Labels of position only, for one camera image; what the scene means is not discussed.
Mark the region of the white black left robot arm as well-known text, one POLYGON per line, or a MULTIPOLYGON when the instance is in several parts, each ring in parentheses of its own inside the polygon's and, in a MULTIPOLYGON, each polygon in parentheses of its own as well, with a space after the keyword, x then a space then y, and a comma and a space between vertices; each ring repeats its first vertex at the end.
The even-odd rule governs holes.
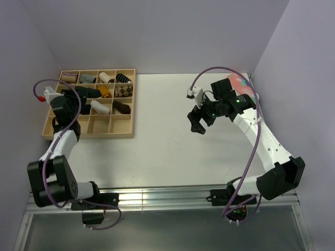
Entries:
POLYGON ((89 114, 91 107, 86 103, 87 99, 100 96, 98 90, 77 87, 75 90, 63 89, 59 96, 51 100, 53 141, 38 161, 27 166, 31 191, 38 207, 80 199, 90 209, 101 205, 102 195, 98 185, 93 181, 77 182, 68 163, 71 151, 81 136, 77 118, 89 114))

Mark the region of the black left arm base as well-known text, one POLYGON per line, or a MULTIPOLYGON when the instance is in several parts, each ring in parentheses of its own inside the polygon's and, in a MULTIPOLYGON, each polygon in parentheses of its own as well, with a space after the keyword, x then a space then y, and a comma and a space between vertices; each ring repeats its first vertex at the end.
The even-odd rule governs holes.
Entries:
POLYGON ((109 206, 118 207, 119 194, 100 193, 97 198, 85 200, 89 203, 79 201, 71 203, 71 210, 82 212, 83 224, 100 227, 106 219, 107 210, 111 209, 109 206))

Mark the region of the wooden compartment tray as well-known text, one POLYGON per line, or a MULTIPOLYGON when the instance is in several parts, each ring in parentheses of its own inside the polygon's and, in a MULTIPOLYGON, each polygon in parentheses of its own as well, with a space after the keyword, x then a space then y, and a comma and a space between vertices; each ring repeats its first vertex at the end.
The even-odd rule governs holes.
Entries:
POLYGON ((120 139, 120 138, 131 138, 133 137, 133 123, 134 123, 134 112, 135 112, 135 96, 136 96, 136 70, 135 69, 100 69, 100 70, 65 70, 61 71, 57 84, 53 89, 57 93, 61 93, 62 89, 75 90, 77 86, 89 87, 97 89, 98 86, 106 86, 112 98, 89 98, 86 103, 91 104, 92 100, 96 100, 99 103, 110 109, 110 113, 107 115, 100 115, 91 108, 89 115, 79 115, 77 120, 81 126, 81 138, 83 139, 120 139), (99 73, 105 72, 115 78, 114 83, 102 83, 99 79, 99 73), (78 79, 76 83, 67 83, 60 80, 62 73, 77 74, 78 79), (122 73, 131 79, 131 83, 120 83, 116 80, 116 75, 122 73), (82 84, 80 83, 79 77, 81 74, 96 75, 95 84, 82 84), (131 85, 133 87, 132 97, 127 98, 115 98, 115 88, 119 86, 131 85), (131 108, 131 114, 124 115, 118 112, 113 107, 113 101, 119 101, 123 104, 127 104, 131 108))

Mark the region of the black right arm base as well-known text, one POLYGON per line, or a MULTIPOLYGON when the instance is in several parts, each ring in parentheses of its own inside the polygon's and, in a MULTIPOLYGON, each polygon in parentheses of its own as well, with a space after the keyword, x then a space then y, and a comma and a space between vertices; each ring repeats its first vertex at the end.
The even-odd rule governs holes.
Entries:
MULTIPOLYGON (((212 206, 226 206, 232 195, 233 191, 229 191, 229 189, 212 189, 210 195, 206 198, 206 201, 210 202, 212 206)), ((233 206, 237 206, 248 199, 249 201, 246 204, 239 206, 227 215, 228 220, 240 222, 247 218, 247 205, 254 205, 257 203, 256 198, 252 197, 252 195, 237 195, 229 208, 231 209, 233 206)))

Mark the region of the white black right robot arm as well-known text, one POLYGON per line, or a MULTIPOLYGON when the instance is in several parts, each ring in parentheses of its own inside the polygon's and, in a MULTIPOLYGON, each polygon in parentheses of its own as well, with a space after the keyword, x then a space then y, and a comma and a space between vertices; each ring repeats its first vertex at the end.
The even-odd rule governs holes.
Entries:
POLYGON ((252 98, 247 94, 237 95, 227 78, 212 83, 211 88, 213 100, 207 97, 202 88, 191 87, 187 91, 187 97, 196 101, 187 115, 191 131, 205 134, 201 120, 211 126, 216 118, 229 118, 256 148, 265 170, 259 176, 231 181, 225 199, 233 204, 239 203, 247 195, 261 195, 266 200, 272 200, 297 188, 305 162, 301 157, 294 157, 279 143, 262 118, 257 116, 252 98))

